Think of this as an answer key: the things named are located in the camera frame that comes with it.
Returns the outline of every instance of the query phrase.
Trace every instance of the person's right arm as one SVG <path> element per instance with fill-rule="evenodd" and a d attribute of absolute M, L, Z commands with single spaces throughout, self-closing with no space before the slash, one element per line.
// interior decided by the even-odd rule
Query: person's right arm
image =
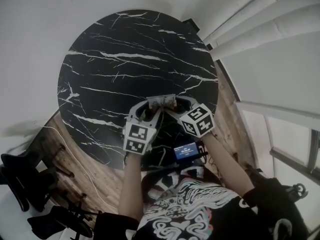
<path fill-rule="evenodd" d="M 204 135 L 202 140 L 228 189 L 233 190 L 241 197 L 248 191 L 254 189 L 254 185 L 246 172 L 231 155 L 228 154 L 211 132 Z"/>

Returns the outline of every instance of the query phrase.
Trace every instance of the blue screen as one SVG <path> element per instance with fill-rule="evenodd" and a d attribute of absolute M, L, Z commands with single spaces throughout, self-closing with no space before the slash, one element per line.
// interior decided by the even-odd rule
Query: blue screen
<path fill-rule="evenodd" d="M 175 147 L 174 153 L 175 153 L 175 156 L 178 160 L 183 159 L 183 158 L 192 157 L 194 155 L 198 155 L 197 145 L 195 142 L 193 142 L 193 143 L 190 143 L 187 145 Z"/>

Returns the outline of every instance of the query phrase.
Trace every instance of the round table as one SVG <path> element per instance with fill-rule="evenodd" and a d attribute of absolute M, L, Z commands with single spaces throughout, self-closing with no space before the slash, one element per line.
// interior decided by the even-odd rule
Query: round table
<path fill-rule="evenodd" d="M 215 113 L 218 78 L 207 47 L 181 21 L 151 10 L 127 10 L 88 27 L 61 66 L 57 96 L 63 122 L 89 156 L 123 169 L 122 129 L 130 109 L 146 97 L 183 95 Z M 146 170 L 172 162 L 172 147 L 186 140 L 165 115 Z"/>

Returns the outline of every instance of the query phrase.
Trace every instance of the black t-shirt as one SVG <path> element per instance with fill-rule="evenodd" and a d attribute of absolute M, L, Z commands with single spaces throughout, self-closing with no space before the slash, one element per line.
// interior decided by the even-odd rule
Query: black t-shirt
<path fill-rule="evenodd" d="M 99 215 L 94 240 L 307 239 L 295 204 L 276 179 L 243 198 L 202 166 L 146 179 L 141 221 Z"/>

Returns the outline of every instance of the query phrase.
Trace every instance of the white cable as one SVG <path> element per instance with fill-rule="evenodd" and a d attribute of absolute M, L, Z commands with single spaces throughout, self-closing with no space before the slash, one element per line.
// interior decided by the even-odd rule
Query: white cable
<path fill-rule="evenodd" d="M 118 210 L 116 207 L 113 207 L 112 205 L 108 204 L 108 203 L 107 203 L 105 200 L 103 200 L 102 197 L 99 195 L 98 190 L 97 190 L 94 182 L 92 181 L 89 173 L 88 173 L 87 170 L 83 167 L 83 165 L 79 162 L 79 160 L 76 158 L 76 156 L 72 153 L 72 151 L 71 151 L 70 148 L 68 147 L 68 145 L 67 145 L 64 137 L 62 137 L 62 135 L 60 134 L 60 132 L 59 132 L 56 128 L 53 128 L 53 127 L 50 127 L 50 126 L 44 126 L 44 128 L 53 129 L 53 130 L 55 130 L 55 131 L 60 135 L 61 139 L 63 139 L 63 141 L 64 141 L 65 146 L 66 146 L 67 149 L 70 151 L 71 155 L 72 155 L 72 156 L 74 157 L 74 159 L 79 163 L 79 165 L 80 165 L 80 166 L 82 167 L 82 169 L 86 172 L 86 174 L 89 176 L 89 179 L 90 179 L 92 185 L 94 186 L 95 192 L 96 192 L 96 194 L 98 195 L 98 197 L 99 197 L 107 206 L 112 207 L 112 208 Z"/>

